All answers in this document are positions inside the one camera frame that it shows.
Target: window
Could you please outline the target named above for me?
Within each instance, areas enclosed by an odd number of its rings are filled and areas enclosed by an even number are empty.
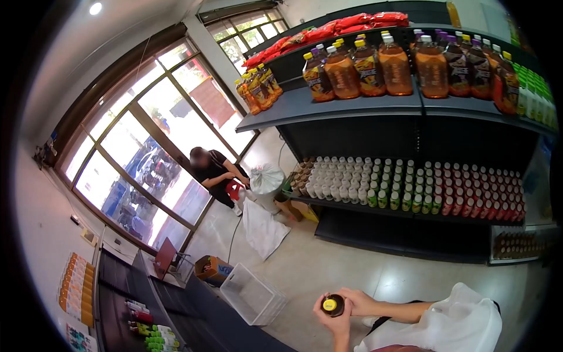
[[[243,53],[286,31],[287,24],[280,12],[272,8],[221,19],[207,25],[207,30],[238,72],[243,74],[246,71],[242,67],[245,60]]]

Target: hand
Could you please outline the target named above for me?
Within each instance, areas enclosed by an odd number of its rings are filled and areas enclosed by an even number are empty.
[[[329,293],[327,292],[320,296],[317,302],[315,302],[315,305],[313,306],[313,313],[315,313],[317,318],[319,318],[319,322],[330,330],[335,341],[348,341],[350,338],[350,313],[353,309],[353,303],[349,299],[345,299],[344,312],[342,315],[336,318],[331,318],[320,308],[324,297],[328,294]]]
[[[370,315],[378,315],[377,301],[368,296],[365,292],[360,291],[359,289],[342,287],[342,289],[336,292],[336,294],[352,301],[353,316],[368,317]]]
[[[250,188],[250,180],[249,180],[248,178],[242,177],[242,178],[240,179],[240,182],[242,182],[243,185],[245,185],[247,188]]]

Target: white plastic crate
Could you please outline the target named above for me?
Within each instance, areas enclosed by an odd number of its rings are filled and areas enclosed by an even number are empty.
[[[225,279],[221,293],[248,325],[269,325],[288,301],[271,283],[241,263]]]

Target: black pants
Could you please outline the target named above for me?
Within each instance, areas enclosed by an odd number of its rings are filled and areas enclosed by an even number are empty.
[[[244,171],[243,167],[236,164],[235,167],[240,171],[240,174],[244,177],[248,178],[247,173]],[[223,203],[224,205],[228,206],[229,208],[233,209],[235,207],[235,203],[229,197],[229,194],[225,191],[225,188],[229,184],[231,180],[226,179],[215,186],[209,188],[209,194],[212,195],[216,200]]]

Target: ceiling light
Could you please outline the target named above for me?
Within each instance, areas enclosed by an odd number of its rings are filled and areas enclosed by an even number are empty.
[[[90,15],[97,15],[102,10],[102,4],[100,2],[96,2],[94,5],[90,7]]]

